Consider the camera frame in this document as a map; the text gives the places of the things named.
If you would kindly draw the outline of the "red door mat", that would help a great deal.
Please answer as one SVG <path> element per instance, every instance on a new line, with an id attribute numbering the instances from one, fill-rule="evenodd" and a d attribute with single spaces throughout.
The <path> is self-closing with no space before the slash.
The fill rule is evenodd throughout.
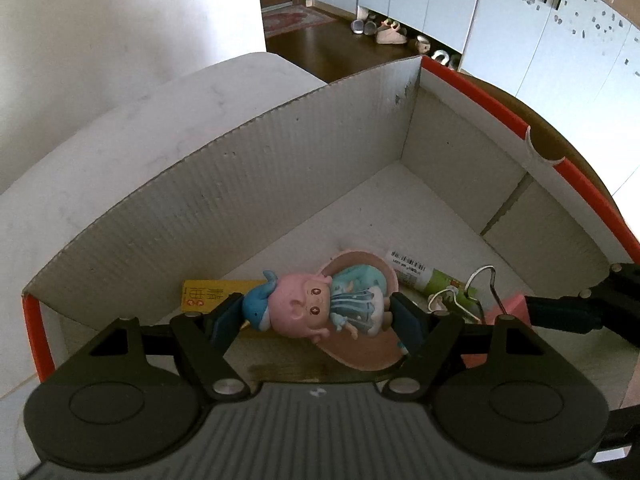
<path id="1" fill-rule="evenodd" d="M 302 6 L 301 4 L 285 6 L 262 14 L 266 39 L 332 23 L 334 20 L 332 15 L 320 12 L 313 6 Z"/>

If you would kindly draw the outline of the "pink heart-shaped dish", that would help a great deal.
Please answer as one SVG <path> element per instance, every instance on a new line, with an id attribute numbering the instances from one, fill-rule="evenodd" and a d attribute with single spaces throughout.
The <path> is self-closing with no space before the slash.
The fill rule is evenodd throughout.
<path id="1" fill-rule="evenodd" d="M 350 266 L 368 264 L 377 268 L 386 278 L 387 292 L 399 292 L 398 278 L 393 268 L 383 257 L 366 250 L 345 250 L 331 258 L 320 270 L 323 275 L 334 276 Z M 344 330 L 337 332 L 332 323 L 329 325 L 331 336 L 318 342 L 320 348 L 328 356 L 354 370 L 362 372 L 378 372 L 395 365 L 402 358 L 399 339 L 389 328 L 382 330 L 374 337 L 360 335 L 352 338 Z"/>

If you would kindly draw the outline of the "yellow small box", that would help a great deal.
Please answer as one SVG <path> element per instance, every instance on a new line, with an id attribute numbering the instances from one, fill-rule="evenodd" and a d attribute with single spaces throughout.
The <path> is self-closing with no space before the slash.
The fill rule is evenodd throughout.
<path id="1" fill-rule="evenodd" d="M 182 284 L 182 312 L 208 313 L 220 306 L 230 295 L 245 295 L 265 280 L 186 280 Z"/>

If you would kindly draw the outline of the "white bunny keychain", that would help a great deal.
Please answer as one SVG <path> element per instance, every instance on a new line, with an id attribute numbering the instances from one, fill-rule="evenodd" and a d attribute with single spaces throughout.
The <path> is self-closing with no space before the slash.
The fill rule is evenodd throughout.
<path id="1" fill-rule="evenodd" d="M 434 292 L 428 296 L 426 310 L 428 313 L 452 311 L 475 324 L 484 324 L 484 313 L 475 314 L 458 300 L 458 290 L 454 286 Z"/>

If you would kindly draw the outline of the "pink-haired doll figurine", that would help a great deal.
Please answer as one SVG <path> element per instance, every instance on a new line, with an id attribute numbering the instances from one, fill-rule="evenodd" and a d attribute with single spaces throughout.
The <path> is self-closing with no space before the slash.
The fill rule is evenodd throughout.
<path id="1" fill-rule="evenodd" d="M 334 275 L 266 271 L 264 277 L 242 303 L 255 330 L 318 344 L 334 332 L 374 337 L 392 324 L 386 277 L 374 266 L 357 264 Z"/>

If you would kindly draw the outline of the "red and white cardboard box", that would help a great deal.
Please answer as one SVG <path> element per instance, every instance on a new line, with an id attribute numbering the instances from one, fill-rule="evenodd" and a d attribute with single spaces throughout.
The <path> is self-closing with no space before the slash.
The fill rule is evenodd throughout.
<path id="1" fill-rule="evenodd" d="M 459 278 L 490 263 L 503 296 L 584 292 L 638 238 L 536 127 L 425 58 L 324 84 L 248 54 L 111 110 L 23 180 L 38 373 L 114 318 L 160 322 L 189 278 L 314 272 L 348 248 Z"/>

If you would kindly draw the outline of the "pink slipper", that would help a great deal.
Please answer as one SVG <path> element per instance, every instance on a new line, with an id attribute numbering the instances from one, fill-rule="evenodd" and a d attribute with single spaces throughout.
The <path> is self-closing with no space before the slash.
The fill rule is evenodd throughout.
<path id="1" fill-rule="evenodd" d="M 386 44 L 386 46 L 400 46 L 406 44 L 407 36 L 402 32 L 402 27 L 397 23 L 392 26 L 381 27 L 375 35 L 377 44 Z"/>

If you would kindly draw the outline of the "light blue wall cabinet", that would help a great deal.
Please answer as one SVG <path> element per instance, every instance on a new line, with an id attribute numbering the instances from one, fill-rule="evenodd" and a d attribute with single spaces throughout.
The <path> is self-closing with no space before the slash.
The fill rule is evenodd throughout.
<path id="1" fill-rule="evenodd" d="M 603 0 L 338 0 L 424 32 L 524 102 L 611 193 L 639 173 L 639 29 Z"/>

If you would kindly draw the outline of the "green and white tube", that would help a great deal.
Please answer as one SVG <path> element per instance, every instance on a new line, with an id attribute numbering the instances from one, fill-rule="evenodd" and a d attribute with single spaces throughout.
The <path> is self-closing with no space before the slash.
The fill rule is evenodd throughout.
<path id="1" fill-rule="evenodd" d="M 397 250 L 387 249 L 384 258 L 395 271 L 401 284 L 415 290 L 427 300 L 434 292 L 454 286 L 458 290 L 460 304 L 468 309 L 477 308 L 477 304 L 465 296 L 464 283 L 457 278 Z"/>

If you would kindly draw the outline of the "pink binder clip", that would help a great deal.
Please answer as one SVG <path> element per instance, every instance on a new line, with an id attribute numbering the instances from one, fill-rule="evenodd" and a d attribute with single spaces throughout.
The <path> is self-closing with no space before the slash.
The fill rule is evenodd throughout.
<path id="1" fill-rule="evenodd" d="M 490 273 L 489 290 L 491 297 L 494 298 L 496 303 L 496 306 L 492 308 L 488 314 L 485 313 L 484 308 L 480 304 L 480 300 L 474 296 L 473 290 L 473 282 L 483 272 Z M 461 326 L 461 359 L 468 370 L 482 366 L 487 361 L 486 353 L 468 352 L 469 349 L 480 348 L 482 343 L 486 342 L 484 337 L 488 335 L 488 331 L 485 330 L 485 326 L 493 326 L 500 316 L 504 318 L 507 315 L 511 315 L 512 318 L 522 321 L 528 328 L 532 327 L 526 309 L 525 297 L 523 295 L 516 295 L 509 300 L 502 300 L 495 286 L 496 275 L 497 271 L 495 267 L 491 264 L 485 264 L 471 273 L 462 288 L 464 298 L 472 302 L 472 304 L 475 304 L 478 310 L 478 315 L 475 315 L 473 312 L 466 312 L 465 322 Z"/>

